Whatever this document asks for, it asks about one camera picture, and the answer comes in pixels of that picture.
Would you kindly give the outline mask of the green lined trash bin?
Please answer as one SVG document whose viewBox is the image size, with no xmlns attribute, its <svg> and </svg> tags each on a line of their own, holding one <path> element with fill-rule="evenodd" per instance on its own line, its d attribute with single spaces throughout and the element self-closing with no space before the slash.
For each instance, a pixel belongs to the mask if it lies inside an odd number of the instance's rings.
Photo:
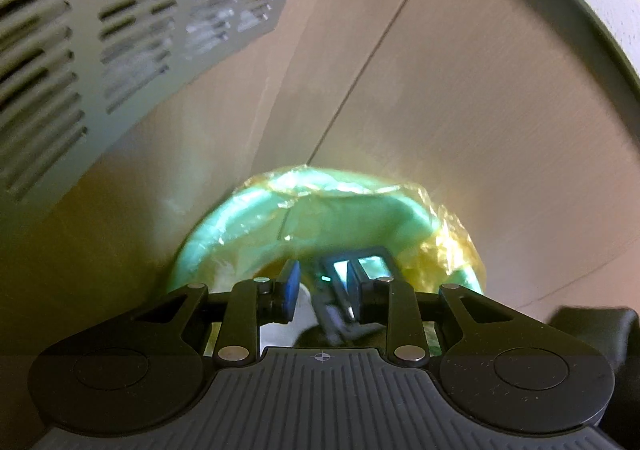
<svg viewBox="0 0 640 450">
<path fill-rule="evenodd" d="M 186 238 L 168 290 L 228 291 L 289 258 L 382 246 L 418 291 L 448 282 L 475 292 L 486 270 L 460 219 L 414 182 L 308 165 L 254 176 Z"/>
</svg>

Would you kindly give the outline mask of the wooden cabinet door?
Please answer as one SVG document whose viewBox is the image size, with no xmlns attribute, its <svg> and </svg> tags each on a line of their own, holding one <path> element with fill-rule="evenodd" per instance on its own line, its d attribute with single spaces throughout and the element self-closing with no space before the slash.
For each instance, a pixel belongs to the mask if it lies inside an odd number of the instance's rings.
<svg viewBox="0 0 640 450">
<path fill-rule="evenodd" d="M 639 305 L 639 158 L 522 0 L 406 0 L 312 159 L 456 214 L 487 294 L 538 318 Z"/>
</svg>

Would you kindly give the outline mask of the grey perforated vent panel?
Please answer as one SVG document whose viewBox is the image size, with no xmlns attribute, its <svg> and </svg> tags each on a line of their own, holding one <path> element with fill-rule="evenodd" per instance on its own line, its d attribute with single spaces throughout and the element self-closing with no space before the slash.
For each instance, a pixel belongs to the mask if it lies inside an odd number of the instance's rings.
<svg viewBox="0 0 640 450">
<path fill-rule="evenodd" d="M 128 128 L 286 0 L 1 0 L 1 222 L 42 215 Z"/>
</svg>

